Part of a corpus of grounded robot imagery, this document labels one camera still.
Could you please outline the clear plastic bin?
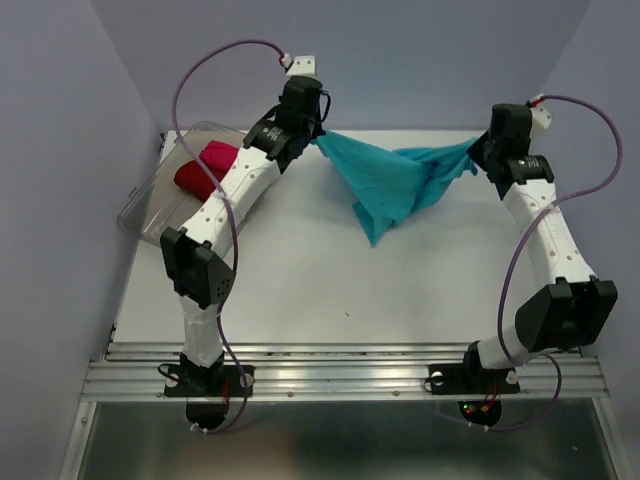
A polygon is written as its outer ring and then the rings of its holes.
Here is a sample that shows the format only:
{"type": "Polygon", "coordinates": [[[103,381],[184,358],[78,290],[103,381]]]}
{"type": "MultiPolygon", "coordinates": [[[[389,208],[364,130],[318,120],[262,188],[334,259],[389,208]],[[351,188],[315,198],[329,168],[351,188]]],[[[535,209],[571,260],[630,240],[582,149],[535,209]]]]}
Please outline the clear plastic bin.
{"type": "MultiPolygon", "coordinates": [[[[203,150],[211,141],[220,141],[240,147],[244,133],[214,122],[202,121],[182,136],[195,153],[203,150]]],[[[156,170],[129,194],[128,202],[117,218],[118,227],[137,239],[158,247],[164,229],[179,228],[202,202],[179,188],[174,183],[178,169],[192,160],[169,131],[163,136],[160,159],[156,170]]]]}

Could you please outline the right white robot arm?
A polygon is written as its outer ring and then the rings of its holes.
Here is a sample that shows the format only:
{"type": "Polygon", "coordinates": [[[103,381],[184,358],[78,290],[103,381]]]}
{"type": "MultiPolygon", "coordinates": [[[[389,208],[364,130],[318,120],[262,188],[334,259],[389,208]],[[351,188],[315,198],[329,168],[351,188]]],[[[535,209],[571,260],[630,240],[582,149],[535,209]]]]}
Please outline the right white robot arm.
{"type": "Polygon", "coordinates": [[[472,390],[491,384],[496,371],[594,344],[618,299],[615,283],[596,275],[574,241],[560,208],[571,197],[557,194],[549,160],[530,151],[534,136],[551,124],[546,99],[494,105],[487,131],[467,150],[521,233],[500,293],[497,333],[471,344],[460,366],[461,381],[472,390]],[[506,324],[510,280],[522,253],[540,288],[506,324]]]}

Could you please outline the turquoise t shirt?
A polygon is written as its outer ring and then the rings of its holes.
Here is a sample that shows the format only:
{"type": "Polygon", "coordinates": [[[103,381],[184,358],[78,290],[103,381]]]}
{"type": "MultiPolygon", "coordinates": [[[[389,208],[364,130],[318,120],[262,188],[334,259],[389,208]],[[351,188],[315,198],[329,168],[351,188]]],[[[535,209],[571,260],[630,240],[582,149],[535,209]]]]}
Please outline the turquoise t shirt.
{"type": "Polygon", "coordinates": [[[353,211],[372,246],[412,214],[434,206],[464,173],[477,174],[467,154],[473,143],[388,150],[334,131],[312,142],[354,194],[353,211]]]}

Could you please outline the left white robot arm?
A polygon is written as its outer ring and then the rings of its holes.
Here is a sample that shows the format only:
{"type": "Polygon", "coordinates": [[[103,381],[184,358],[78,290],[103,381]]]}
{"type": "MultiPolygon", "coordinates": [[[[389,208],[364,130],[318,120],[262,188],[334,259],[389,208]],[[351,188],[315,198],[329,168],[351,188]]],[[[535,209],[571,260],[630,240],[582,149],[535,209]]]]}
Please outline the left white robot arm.
{"type": "Polygon", "coordinates": [[[224,179],[200,209],[160,238],[164,266],[184,315],[180,357],[188,382],[199,393],[215,392],[224,358],[218,332],[219,309],[228,298],[237,266],[225,257],[238,247],[239,225],[254,203],[322,134],[322,83],[312,74],[293,74],[278,104],[261,118],[224,179]]]}

